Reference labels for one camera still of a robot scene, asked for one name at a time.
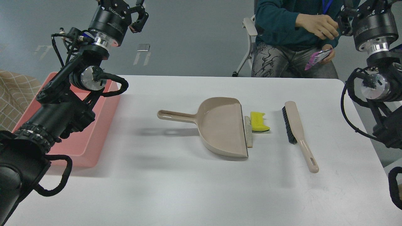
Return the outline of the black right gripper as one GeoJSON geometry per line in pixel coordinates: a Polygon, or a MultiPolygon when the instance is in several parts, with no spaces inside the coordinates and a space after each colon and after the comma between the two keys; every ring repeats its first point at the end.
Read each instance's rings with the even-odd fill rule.
{"type": "Polygon", "coordinates": [[[391,7],[396,2],[396,0],[366,0],[357,8],[359,16],[356,18],[354,18],[355,9],[344,6],[335,19],[339,34],[353,36],[356,50],[360,52],[368,52],[375,43],[392,44],[399,37],[396,20],[391,12],[391,7]]]}

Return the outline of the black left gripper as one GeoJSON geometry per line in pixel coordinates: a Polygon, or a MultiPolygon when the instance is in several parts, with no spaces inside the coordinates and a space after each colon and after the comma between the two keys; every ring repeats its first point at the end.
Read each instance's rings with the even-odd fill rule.
{"type": "Polygon", "coordinates": [[[98,0],[97,2],[98,7],[88,31],[93,35],[96,32],[107,35],[113,40],[112,46],[115,47],[121,46],[128,27],[132,33],[139,33],[149,17],[143,3],[136,3],[130,8],[124,0],[98,0]],[[134,13],[138,14],[138,18],[132,22],[131,14],[134,13]]]}

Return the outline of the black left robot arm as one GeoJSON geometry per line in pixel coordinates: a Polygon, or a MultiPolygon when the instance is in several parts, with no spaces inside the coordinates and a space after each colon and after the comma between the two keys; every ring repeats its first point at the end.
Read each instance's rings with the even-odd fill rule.
{"type": "Polygon", "coordinates": [[[87,30],[72,27],[51,35],[61,69],[37,93],[39,110],[15,132],[1,131],[1,225],[32,191],[54,196],[64,189],[72,159],[49,151],[95,121],[100,97],[128,89],[124,78],[100,65],[110,47],[119,47],[127,30],[141,32],[148,17],[143,0],[132,7],[124,0],[99,0],[87,30]]]}

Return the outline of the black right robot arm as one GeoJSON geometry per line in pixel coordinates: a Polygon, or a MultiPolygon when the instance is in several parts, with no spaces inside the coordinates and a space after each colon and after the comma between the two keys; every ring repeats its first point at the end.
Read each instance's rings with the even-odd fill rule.
{"type": "Polygon", "coordinates": [[[399,35],[391,12],[395,0],[367,0],[354,6],[352,0],[336,18],[340,34],[352,36],[356,50],[367,52],[367,66],[356,68],[347,79],[341,97],[341,111],[346,122],[357,133],[383,143],[388,148],[401,148],[401,107],[391,111],[387,102],[401,101],[401,45],[390,48],[399,35]],[[371,109],[376,125],[368,135],[354,126],[345,114],[344,96],[371,109]]]}

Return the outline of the person's right hand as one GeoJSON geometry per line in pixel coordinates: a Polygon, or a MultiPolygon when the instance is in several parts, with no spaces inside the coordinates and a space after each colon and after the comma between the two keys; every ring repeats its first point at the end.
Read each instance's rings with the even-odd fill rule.
{"type": "Polygon", "coordinates": [[[321,40],[334,40],[339,36],[338,23],[328,15],[298,14],[295,27],[303,27],[321,40]]]}

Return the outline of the person's left hand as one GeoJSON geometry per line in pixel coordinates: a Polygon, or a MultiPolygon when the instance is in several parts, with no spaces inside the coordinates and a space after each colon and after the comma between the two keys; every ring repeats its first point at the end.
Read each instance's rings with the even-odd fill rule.
{"type": "Polygon", "coordinates": [[[324,58],[323,60],[320,60],[319,63],[320,64],[330,63],[333,60],[333,58],[335,57],[335,49],[333,48],[332,45],[325,44],[322,47],[322,50],[330,50],[330,54],[326,58],[324,58]]]}

